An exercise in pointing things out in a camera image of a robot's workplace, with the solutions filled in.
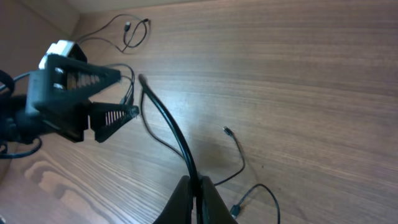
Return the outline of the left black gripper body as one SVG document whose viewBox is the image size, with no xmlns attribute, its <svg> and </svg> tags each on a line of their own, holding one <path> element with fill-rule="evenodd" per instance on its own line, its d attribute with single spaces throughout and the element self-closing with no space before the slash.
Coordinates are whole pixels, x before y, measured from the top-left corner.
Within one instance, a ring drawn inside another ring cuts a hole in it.
<svg viewBox="0 0 398 224">
<path fill-rule="evenodd" d="M 41 135 L 56 133 L 71 142 L 82 142 L 88 129 L 89 99 L 73 96 L 73 90 L 65 89 L 65 74 L 36 70 L 26 76 L 27 94 L 14 117 L 16 139 L 28 143 Z"/>
</svg>

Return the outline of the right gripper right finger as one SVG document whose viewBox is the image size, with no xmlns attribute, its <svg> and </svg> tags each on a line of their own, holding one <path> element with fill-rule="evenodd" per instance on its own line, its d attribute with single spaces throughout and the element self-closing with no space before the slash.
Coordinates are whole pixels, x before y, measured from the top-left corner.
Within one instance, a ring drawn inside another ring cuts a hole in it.
<svg viewBox="0 0 398 224">
<path fill-rule="evenodd" d="M 237 224 L 208 176 L 201 178 L 202 198 L 198 222 L 202 224 Z"/>
</svg>

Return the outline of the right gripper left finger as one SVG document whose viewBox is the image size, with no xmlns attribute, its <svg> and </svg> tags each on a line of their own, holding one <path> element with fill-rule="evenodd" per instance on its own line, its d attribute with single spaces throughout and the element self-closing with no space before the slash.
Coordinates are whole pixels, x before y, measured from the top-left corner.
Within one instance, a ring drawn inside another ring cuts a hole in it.
<svg viewBox="0 0 398 224">
<path fill-rule="evenodd" d="M 154 224 L 191 224 L 193 192 L 189 176 L 183 176 L 178 182 L 161 214 Z"/>
</svg>

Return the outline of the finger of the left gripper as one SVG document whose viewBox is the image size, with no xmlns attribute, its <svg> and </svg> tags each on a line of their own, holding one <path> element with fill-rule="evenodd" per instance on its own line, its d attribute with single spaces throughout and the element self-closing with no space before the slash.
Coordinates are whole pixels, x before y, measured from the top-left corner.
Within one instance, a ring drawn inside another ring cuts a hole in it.
<svg viewBox="0 0 398 224">
<path fill-rule="evenodd" d="M 77 104 L 120 79 L 119 70 L 51 54 L 46 62 L 46 104 Z"/>
<path fill-rule="evenodd" d="M 90 128 L 95 141 L 105 142 L 125 124 L 139 115 L 139 107 L 125 104 L 92 103 L 89 107 Z"/>
</svg>

